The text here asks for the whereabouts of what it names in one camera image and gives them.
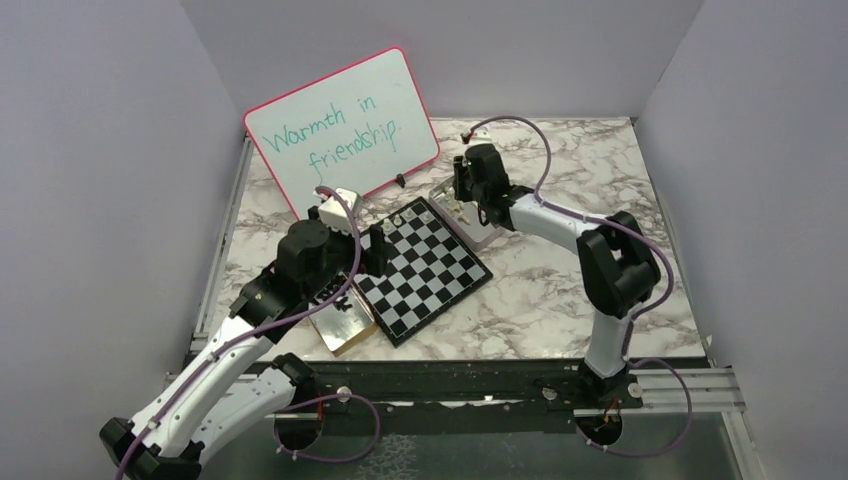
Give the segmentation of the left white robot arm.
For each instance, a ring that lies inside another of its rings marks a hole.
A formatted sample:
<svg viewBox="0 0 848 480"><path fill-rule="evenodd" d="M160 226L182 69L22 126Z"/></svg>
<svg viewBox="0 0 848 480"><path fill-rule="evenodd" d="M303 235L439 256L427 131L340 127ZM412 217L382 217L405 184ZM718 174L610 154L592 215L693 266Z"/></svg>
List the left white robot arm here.
<svg viewBox="0 0 848 480"><path fill-rule="evenodd" d="M150 404L113 417L99 437L119 479L196 479L223 446L280 410L320 410L327 396L297 355L277 356L242 390L233 384L300 320L340 299L355 274L378 276L393 254L380 227L359 233L294 223L274 260L246 283L203 350Z"/></svg>

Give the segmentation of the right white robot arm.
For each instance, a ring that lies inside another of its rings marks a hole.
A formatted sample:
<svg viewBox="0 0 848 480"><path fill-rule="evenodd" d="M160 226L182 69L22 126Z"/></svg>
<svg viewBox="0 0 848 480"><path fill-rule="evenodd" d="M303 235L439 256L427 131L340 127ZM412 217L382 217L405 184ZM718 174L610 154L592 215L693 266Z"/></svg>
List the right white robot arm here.
<svg viewBox="0 0 848 480"><path fill-rule="evenodd" d="M661 271L637 219L566 212L512 183L491 143L452 160L456 200L473 202L482 224L543 238L577 255L585 294L594 308L590 343L578 367L577 393L600 407L625 383L625 347L636 311L651 297Z"/></svg>

